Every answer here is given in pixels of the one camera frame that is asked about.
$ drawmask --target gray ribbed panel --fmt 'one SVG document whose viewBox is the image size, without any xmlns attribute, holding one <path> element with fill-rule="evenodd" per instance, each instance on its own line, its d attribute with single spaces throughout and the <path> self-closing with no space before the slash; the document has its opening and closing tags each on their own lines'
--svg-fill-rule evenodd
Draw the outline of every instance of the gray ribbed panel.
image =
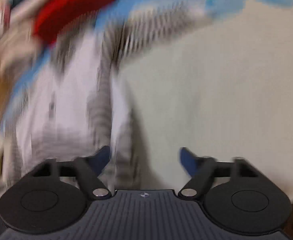
<svg viewBox="0 0 293 240">
<path fill-rule="evenodd" d="M 172 190 L 146 192 L 143 197 L 144 191 L 119 190 L 111 199 L 95 201 L 80 221 L 59 232 L 35 236 L 8 229 L 0 240 L 288 240 L 281 232 L 241 236 L 224 231 L 196 202 L 181 200 Z"/>
</svg>

